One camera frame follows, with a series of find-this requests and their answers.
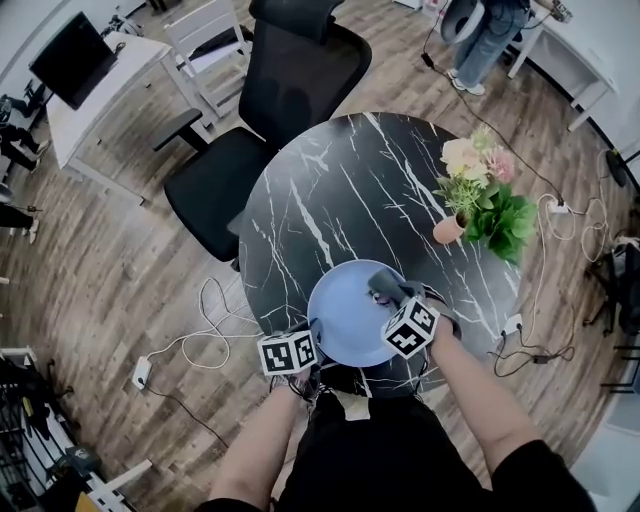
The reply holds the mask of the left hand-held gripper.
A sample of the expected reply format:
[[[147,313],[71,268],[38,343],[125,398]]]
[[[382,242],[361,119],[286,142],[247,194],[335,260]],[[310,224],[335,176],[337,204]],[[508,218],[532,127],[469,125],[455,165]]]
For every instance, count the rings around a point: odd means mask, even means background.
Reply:
[[[310,319],[308,329],[263,338],[257,347],[272,389],[285,386],[303,400],[314,401],[319,390],[318,358],[324,357],[321,321]]]

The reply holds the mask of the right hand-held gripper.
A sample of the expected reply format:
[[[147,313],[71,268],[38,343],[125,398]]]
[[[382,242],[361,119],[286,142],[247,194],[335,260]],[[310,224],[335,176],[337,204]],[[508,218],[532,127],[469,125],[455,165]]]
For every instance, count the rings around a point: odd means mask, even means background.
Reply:
[[[431,345],[440,320],[446,319],[453,335],[461,339],[457,315],[439,292],[413,281],[394,283],[391,288],[369,291],[373,301],[381,306],[399,306],[397,312],[381,328],[382,342],[405,360]]]

